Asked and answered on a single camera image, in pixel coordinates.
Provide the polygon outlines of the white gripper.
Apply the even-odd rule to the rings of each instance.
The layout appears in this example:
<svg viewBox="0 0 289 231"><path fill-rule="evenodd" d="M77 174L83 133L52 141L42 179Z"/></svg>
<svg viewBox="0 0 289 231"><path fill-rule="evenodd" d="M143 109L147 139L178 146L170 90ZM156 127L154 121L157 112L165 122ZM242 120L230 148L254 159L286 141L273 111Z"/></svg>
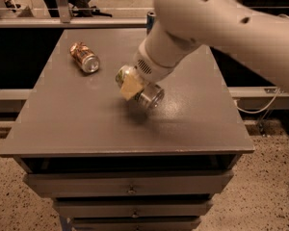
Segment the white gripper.
<svg viewBox="0 0 289 231"><path fill-rule="evenodd" d="M157 83L171 74L177 66L176 50L177 47L172 43L153 43L146 38L134 55L134 66L143 79ZM121 78L120 93L126 100L130 100L145 88L142 78L135 75L124 75Z"/></svg>

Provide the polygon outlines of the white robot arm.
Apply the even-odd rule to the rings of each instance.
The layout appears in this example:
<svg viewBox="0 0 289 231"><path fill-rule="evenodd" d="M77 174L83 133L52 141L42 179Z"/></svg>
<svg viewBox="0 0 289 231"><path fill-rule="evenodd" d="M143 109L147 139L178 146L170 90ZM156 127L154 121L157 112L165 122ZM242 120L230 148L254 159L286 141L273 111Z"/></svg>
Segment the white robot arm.
<svg viewBox="0 0 289 231"><path fill-rule="evenodd" d="M201 45L213 47L289 93L289 18L235 0L153 0L153 27L124 79L127 100L171 74Z"/></svg>

